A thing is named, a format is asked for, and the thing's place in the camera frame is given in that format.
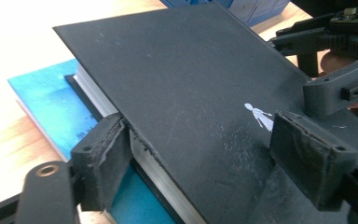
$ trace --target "blue book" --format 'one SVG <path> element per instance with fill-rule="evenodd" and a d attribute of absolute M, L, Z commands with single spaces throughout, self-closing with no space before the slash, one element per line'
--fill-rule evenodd
<path fill-rule="evenodd" d="M 65 76 L 77 60 L 58 63 L 8 80 L 24 110 L 64 161 L 71 149 L 97 124 Z M 117 223 L 173 223 L 143 179 L 129 167 L 110 211 Z"/>

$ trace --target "white figure logo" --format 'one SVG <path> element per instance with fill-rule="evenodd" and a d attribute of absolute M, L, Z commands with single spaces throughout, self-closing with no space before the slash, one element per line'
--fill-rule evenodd
<path fill-rule="evenodd" d="M 268 118 L 266 116 L 266 115 L 272 116 L 271 114 L 265 113 L 261 109 L 253 108 L 251 104 L 245 104 L 245 107 L 248 110 L 252 111 L 252 113 L 254 114 L 255 119 L 257 120 L 260 127 L 263 128 L 262 124 L 264 124 L 264 127 L 266 127 L 269 132 L 272 132 L 272 127 L 274 125 L 274 121 L 272 121 L 270 118 Z"/>

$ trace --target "table surface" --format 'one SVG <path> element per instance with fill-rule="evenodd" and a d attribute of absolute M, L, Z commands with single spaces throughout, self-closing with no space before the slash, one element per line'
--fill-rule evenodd
<path fill-rule="evenodd" d="M 21 109 L 7 79 L 74 56 L 51 27 L 166 8 L 159 0 L 0 1 L 0 202 L 21 192 L 28 171 L 59 160 L 47 139 Z M 293 4 L 252 29 L 266 40 L 310 16 Z M 83 215 L 83 223 L 105 220 Z"/>

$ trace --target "book cover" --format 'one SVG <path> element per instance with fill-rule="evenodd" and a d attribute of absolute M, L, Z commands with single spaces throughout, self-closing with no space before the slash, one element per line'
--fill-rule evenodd
<path fill-rule="evenodd" d="M 308 78 L 217 4 L 55 31 L 129 124 L 136 160 L 188 209 L 185 222 L 345 222 L 346 204 L 317 211 L 269 155 L 275 112 L 306 116 Z M 341 139 L 358 133 L 348 111 L 313 121 Z"/>
<path fill-rule="evenodd" d="M 68 82 L 77 60 L 54 64 L 8 80 L 24 110 L 64 161 L 71 149 L 97 124 Z M 117 223 L 173 223 L 143 179 L 129 167 L 110 214 Z"/>

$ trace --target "black book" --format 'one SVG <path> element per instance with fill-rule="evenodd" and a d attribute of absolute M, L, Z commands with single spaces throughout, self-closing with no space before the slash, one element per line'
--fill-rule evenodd
<path fill-rule="evenodd" d="M 54 28 L 131 129 L 132 153 L 184 222 L 345 223 L 269 155 L 277 111 L 309 79 L 217 4 Z M 358 148 L 349 111 L 313 119 Z"/>

